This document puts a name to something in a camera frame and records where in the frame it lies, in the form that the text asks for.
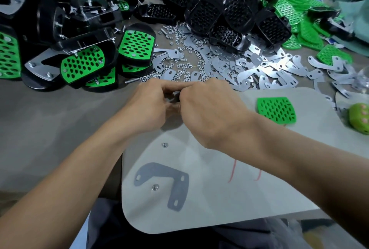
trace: finger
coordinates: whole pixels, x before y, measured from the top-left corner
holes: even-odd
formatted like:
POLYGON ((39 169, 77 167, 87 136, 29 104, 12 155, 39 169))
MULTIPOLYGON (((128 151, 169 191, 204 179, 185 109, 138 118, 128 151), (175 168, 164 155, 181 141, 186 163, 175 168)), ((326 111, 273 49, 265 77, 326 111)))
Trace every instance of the finger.
POLYGON ((190 87, 196 82, 175 82, 169 80, 161 80, 161 87, 164 93, 173 93, 176 91, 181 91, 186 87, 190 87))
POLYGON ((174 114, 181 114, 181 103, 166 103, 165 117, 168 119, 174 114))

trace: person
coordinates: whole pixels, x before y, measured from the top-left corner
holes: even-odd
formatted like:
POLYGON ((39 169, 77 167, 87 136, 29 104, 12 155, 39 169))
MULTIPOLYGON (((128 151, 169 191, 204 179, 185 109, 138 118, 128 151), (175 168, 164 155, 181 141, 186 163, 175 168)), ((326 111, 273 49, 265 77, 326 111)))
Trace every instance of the person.
POLYGON ((150 79, 0 219, 0 248, 69 248, 130 140, 158 130, 173 114, 182 115, 205 148, 283 179, 369 245, 369 160, 304 137, 249 110, 225 81, 150 79), (180 102, 167 102, 164 94, 176 91, 181 91, 180 102))

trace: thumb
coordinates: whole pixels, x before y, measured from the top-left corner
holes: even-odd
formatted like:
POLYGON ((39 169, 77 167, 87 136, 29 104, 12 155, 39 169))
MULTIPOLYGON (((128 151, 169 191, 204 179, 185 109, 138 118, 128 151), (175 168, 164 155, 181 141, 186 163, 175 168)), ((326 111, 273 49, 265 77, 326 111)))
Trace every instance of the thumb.
POLYGON ((168 119, 174 114, 181 114, 181 103, 166 103, 165 104, 166 114, 165 117, 168 119))

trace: white plastic board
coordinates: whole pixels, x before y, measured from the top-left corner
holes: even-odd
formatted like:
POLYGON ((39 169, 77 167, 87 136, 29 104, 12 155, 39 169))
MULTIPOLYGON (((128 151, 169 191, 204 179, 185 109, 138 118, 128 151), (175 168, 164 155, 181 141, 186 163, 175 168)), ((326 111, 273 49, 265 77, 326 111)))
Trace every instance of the white plastic board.
MULTIPOLYGON (((297 115, 297 122, 288 125, 289 129, 368 157, 369 141, 350 133, 331 104, 313 89, 246 91, 240 97, 253 110, 257 98, 287 97, 297 115)), ((136 229, 164 233, 318 209, 286 182, 241 162, 230 180, 232 158, 203 148, 181 122, 172 125, 170 130, 141 135, 124 153, 122 207, 136 229), (136 172, 150 162, 189 174, 187 199, 179 212, 167 207, 173 179, 153 177, 134 186, 136 172), (157 191, 152 190, 155 184, 160 186, 157 191)))

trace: red line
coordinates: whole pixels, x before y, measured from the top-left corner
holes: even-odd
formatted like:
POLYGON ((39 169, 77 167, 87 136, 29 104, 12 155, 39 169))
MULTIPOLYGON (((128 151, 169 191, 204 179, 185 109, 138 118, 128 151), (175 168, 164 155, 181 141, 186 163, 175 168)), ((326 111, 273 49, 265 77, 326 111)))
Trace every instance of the red line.
POLYGON ((259 171, 259 176, 257 177, 257 179, 256 180, 254 180, 254 181, 258 181, 259 179, 260 179, 260 177, 261 177, 261 172, 262 172, 262 170, 260 170, 259 171))
POLYGON ((236 168, 236 164, 237 164, 237 160, 234 160, 234 164, 233 164, 233 169, 232 169, 231 178, 229 179, 228 183, 232 181, 233 174, 234 174, 234 169, 236 168))

